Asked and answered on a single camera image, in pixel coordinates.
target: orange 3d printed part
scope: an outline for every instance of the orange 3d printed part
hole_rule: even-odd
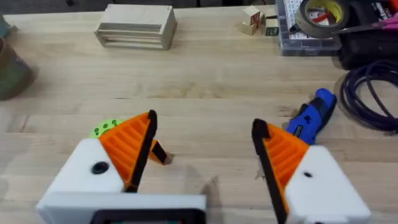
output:
[[[137,192],[148,157],[166,163],[166,152],[154,140],[156,129],[157,115],[150,110],[118,124],[98,138],[127,192]]]
[[[284,190],[309,146],[301,139],[261,119],[253,121],[252,138],[278,223],[285,223],[289,208]]]

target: plastic storage box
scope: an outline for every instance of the plastic storage box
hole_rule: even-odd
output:
[[[276,0],[279,22],[279,47],[282,56],[332,56],[341,47],[335,39],[315,39],[299,32],[289,34],[289,27],[295,24],[294,13],[302,0]]]

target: blue hot glue gun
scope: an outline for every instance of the blue hot glue gun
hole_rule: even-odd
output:
[[[285,130],[309,145],[315,144],[315,136],[328,123],[336,102],[336,96],[329,90],[318,89],[315,98],[301,106]]]

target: coiled cable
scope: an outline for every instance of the coiled cable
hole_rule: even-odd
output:
[[[394,117],[381,102],[374,91],[372,80],[389,82],[398,87],[398,63],[380,60],[350,71],[341,84],[340,102],[349,114],[370,127],[389,134],[398,134],[398,118]],[[358,87],[365,82],[385,115],[367,107],[356,94]]]

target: tape roll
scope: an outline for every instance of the tape roll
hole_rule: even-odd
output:
[[[313,22],[308,13],[311,9],[323,7],[335,18],[335,23],[322,25]],[[295,13],[298,27],[304,34],[315,38],[329,38],[332,33],[344,29],[349,20],[349,7],[344,0],[303,0]]]

